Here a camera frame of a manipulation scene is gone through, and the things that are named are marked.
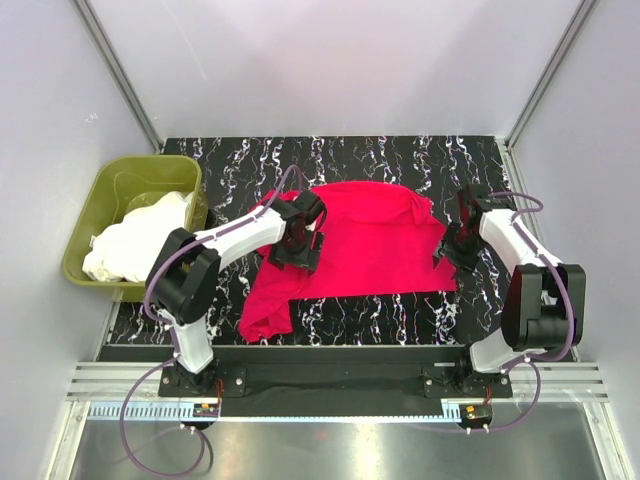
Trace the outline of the pink t shirt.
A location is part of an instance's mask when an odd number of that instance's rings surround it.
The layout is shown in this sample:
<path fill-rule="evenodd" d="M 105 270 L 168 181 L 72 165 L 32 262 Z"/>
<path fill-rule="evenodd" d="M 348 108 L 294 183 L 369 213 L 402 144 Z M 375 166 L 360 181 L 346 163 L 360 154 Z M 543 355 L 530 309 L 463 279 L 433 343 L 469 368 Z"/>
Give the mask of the pink t shirt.
<path fill-rule="evenodd" d="M 313 191 L 327 207 L 317 270 L 263 260 L 239 321 L 245 341 L 292 332 L 292 300 L 455 290 L 454 267 L 433 259 L 445 228 L 433 217 L 430 199 L 374 181 Z"/>

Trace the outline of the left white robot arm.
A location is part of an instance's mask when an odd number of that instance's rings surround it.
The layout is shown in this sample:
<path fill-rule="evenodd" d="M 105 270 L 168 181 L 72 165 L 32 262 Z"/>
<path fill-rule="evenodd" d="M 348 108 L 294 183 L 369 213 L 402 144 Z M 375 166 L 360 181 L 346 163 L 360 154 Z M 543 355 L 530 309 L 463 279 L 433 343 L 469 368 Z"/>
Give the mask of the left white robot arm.
<path fill-rule="evenodd" d="M 143 306 L 158 309 L 157 321 L 169 331 L 181 384 L 196 396 L 215 386 L 214 353 L 206 337 L 206 313 L 220 272 L 262 247 L 268 262 L 316 271 L 327 207 L 309 191 L 284 200 L 272 195 L 243 217 L 204 232 L 173 230 L 166 238 L 145 282 Z"/>

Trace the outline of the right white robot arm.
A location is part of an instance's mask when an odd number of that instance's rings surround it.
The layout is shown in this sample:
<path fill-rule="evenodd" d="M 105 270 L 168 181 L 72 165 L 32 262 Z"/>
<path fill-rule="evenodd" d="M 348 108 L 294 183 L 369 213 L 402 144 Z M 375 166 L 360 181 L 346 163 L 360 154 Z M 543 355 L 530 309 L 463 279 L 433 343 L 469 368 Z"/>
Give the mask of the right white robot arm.
<path fill-rule="evenodd" d="M 476 396 L 519 362 L 563 360 L 583 335 L 586 272 L 551 254 L 526 228 L 515 192 L 469 184 L 458 194 L 459 219 L 433 252 L 457 273 L 471 273 L 491 248 L 510 275 L 499 329 L 464 347 L 450 382 Z"/>

